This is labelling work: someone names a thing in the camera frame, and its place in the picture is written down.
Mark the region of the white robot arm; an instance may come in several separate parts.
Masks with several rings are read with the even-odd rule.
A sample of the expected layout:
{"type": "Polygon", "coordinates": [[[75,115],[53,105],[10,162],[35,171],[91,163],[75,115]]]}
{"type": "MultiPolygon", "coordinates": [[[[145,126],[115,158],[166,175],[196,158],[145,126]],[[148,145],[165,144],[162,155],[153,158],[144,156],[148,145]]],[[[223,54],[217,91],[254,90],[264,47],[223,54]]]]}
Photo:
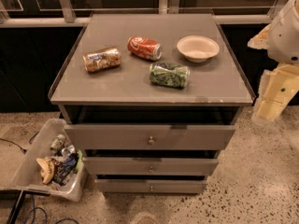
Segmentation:
{"type": "Polygon", "coordinates": [[[270,123],[299,92],[299,0],[289,0],[248,46],[266,49],[268,57],[278,62],[273,71],[263,71],[252,115],[256,123],[270,123]]]}

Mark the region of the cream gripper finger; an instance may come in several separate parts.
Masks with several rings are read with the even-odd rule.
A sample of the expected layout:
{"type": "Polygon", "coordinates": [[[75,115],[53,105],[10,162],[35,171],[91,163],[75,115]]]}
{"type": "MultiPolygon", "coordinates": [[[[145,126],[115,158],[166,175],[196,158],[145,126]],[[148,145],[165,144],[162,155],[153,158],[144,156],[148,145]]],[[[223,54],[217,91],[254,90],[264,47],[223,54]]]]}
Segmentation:
{"type": "Polygon", "coordinates": [[[257,35],[248,42],[248,47],[252,49],[268,49],[268,33],[270,24],[266,25],[257,35]]]}
{"type": "Polygon", "coordinates": [[[253,117],[274,121],[299,92],[299,65],[280,63],[273,71],[265,70],[261,77],[259,97],[253,117]]]}

